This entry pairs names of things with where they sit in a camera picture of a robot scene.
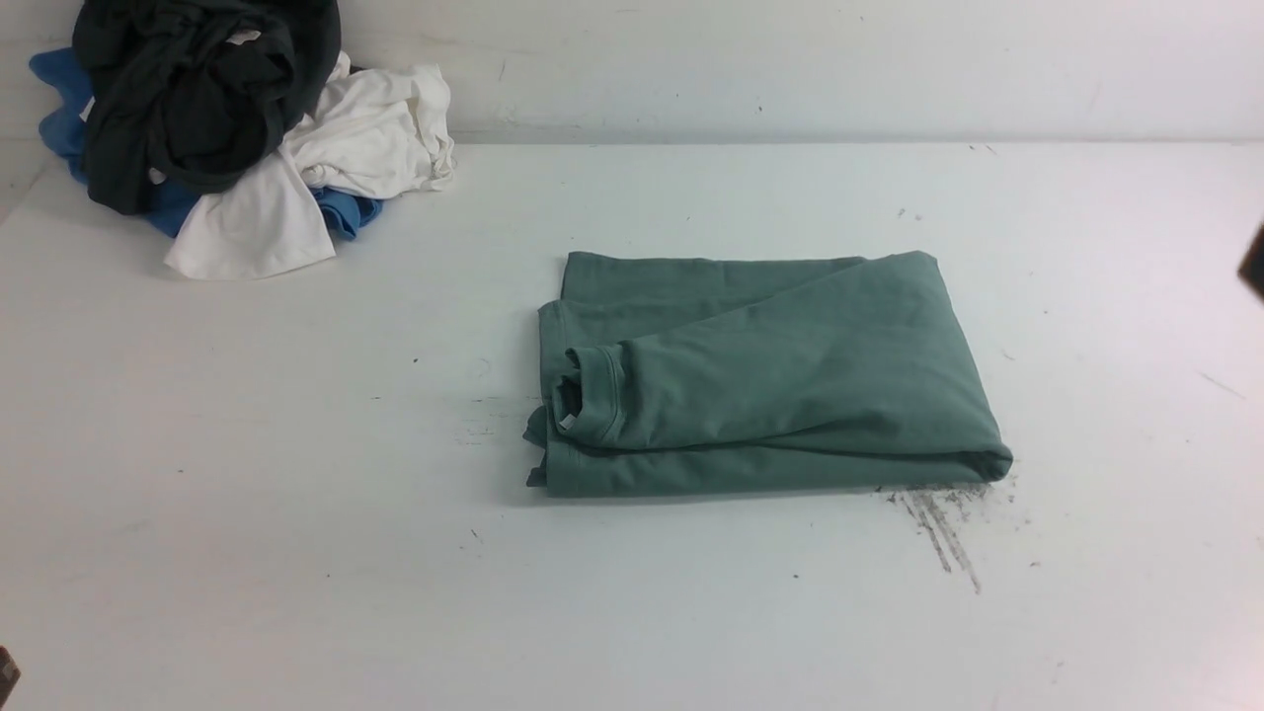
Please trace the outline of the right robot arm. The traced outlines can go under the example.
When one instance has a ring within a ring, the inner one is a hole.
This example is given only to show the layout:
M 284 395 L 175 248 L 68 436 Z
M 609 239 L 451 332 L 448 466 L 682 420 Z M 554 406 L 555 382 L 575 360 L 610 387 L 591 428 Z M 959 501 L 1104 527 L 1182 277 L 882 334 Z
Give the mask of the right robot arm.
M 1249 248 L 1237 264 L 1237 280 L 1258 299 L 1264 300 L 1264 225 L 1255 232 Z

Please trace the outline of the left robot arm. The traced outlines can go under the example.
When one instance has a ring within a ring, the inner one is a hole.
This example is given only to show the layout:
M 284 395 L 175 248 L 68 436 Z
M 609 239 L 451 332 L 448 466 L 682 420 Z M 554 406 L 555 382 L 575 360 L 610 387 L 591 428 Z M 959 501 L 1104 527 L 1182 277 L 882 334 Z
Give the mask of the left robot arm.
M 9 700 L 20 679 L 20 668 L 8 648 L 0 646 L 0 706 Z

